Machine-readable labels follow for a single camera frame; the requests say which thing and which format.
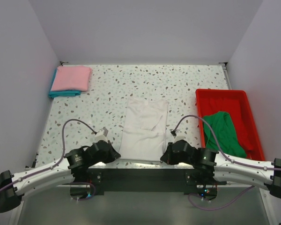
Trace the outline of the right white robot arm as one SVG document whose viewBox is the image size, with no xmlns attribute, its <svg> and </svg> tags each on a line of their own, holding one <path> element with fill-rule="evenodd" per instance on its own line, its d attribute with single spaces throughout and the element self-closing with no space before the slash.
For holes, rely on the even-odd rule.
<svg viewBox="0 0 281 225">
<path fill-rule="evenodd" d="M 201 185 L 234 182 L 268 190 L 281 199 L 281 159 L 255 161 L 226 155 L 218 150 L 192 147 L 187 141 L 168 143 L 161 161 L 168 165 L 185 163 L 194 168 L 191 175 Z"/>
</svg>

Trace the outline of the white t shirt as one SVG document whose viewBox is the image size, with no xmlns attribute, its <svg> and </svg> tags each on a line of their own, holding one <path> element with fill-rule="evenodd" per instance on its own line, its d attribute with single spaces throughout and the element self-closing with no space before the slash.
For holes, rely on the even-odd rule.
<svg viewBox="0 0 281 225">
<path fill-rule="evenodd" d="M 159 161 L 166 142 L 169 102 L 128 98 L 119 153 L 122 159 Z"/>
</svg>

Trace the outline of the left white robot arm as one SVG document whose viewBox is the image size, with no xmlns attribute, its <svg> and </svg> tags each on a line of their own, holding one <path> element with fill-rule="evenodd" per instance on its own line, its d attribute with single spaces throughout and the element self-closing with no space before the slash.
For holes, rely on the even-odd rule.
<svg viewBox="0 0 281 225">
<path fill-rule="evenodd" d="M 76 182 L 84 183 L 89 167 L 102 162 L 108 164 L 120 158 L 109 141 L 98 141 L 69 151 L 56 161 L 29 171 L 0 174 L 0 213 L 18 207 L 23 200 L 52 187 Z"/>
</svg>

